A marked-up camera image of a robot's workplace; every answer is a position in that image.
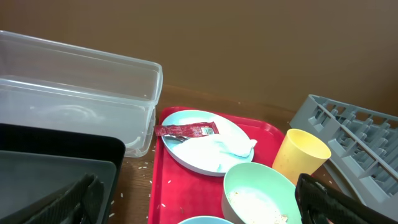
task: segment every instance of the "light blue plate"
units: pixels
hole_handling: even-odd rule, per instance
[[[217,125],[218,131],[220,134],[227,134],[228,136],[237,136],[240,138],[249,139],[244,131],[236,124],[232,123],[230,120],[218,116],[217,114],[209,113],[206,111],[198,111],[198,110],[184,110],[171,114],[166,119],[164,119],[162,125],[183,125],[183,124],[192,124],[199,122],[212,122],[214,121]],[[195,165],[190,164],[189,161],[185,161],[182,158],[179,158],[177,154],[173,152],[173,148],[181,144],[180,141],[173,140],[172,138],[162,138],[166,149],[170,153],[170,155],[181,165],[190,169],[194,172],[204,175],[210,175],[215,177],[222,177],[225,173],[236,164],[240,164],[243,162],[251,162],[254,157],[254,150],[251,151],[250,155],[247,157],[239,157],[232,154],[221,153],[218,157],[220,160],[220,167],[217,171],[209,170],[206,168],[206,160],[196,161]]]
[[[179,224],[233,224],[227,220],[218,217],[192,217],[180,222]]]

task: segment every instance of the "bowl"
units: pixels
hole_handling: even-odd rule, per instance
[[[225,219],[210,216],[192,217],[180,222],[179,224],[233,224]]]
[[[301,223],[295,185],[276,170],[247,162],[230,168],[221,201],[225,219],[235,224],[271,220],[287,215],[287,223]]]

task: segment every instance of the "black tray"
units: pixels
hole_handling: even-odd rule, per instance
[[[106,223],[124,151],[116,138],[0,124],[0,219],[95,174],[104,183],[97,223]]]

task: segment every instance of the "black object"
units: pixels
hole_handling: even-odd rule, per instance
[[[300,174],[295,197],[303,224],[398,224],[308,174]]]
[[[115,138],[0,124],[0,223],[53,223],[65,206],[66,223],[106,223],[124,151]]]

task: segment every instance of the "gray dish rack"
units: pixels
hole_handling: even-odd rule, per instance
[[[290,126],[329,146],[335,170],[363,204],[398,220],[398,117],[309,95]]]

